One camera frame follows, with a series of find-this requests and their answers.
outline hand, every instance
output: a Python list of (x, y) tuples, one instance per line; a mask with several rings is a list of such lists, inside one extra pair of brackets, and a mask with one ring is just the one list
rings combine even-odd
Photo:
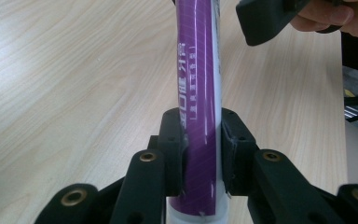
[(334, 7), (330, 1), (310, 0), (290, 23), (299, 31), (319, 31), (339, 25), (342, 32), (358, 36), (358, 0), (344, 2)]

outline cylindrical container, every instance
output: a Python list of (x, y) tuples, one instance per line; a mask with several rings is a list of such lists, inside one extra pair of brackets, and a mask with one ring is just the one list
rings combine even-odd
[(221, 171), (218, 0), (176, 0), (181, 124), (188, 142), (184, 190), (169, 199), (173, 223), (227, 223)]

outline light wood grain surface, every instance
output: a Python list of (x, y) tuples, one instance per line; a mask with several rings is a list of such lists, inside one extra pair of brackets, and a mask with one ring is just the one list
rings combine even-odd
[[(221, 2), (223, 106), (312, 183), (347, 181), (339, 34), (291, 27), (245, 45)], [(60, 189), (102, 189), (177, 106), (170, 0), (0, 0), (0, 223), (33, 223)], [(232, 199), (230, 223), (251, 223)]]

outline wooden table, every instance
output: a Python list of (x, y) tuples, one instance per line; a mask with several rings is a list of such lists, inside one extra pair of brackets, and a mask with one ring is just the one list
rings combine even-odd
[[(291, 27), (250, 48), (221, 3), (223, 106), (258, 145), (336, 193), (347, 181), (339, 34)], [(0, 0), (0, 223), (32, 223), (60, 189), (98, 189), (177, 106), (170, 0)], [(230, 223), (249, 223), (232, 199)]]

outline purple tube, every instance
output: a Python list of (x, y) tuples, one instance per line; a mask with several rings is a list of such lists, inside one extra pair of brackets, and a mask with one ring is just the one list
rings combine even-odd
[(194, 221), (191, 217), (214, 221), (227, 212), (220, 164), (218, 7), (214, 0), (176, 0), (178, 100), (188, 141), (184, 191), (170, 198), (173, 213), (184, 221), (179, 223)]

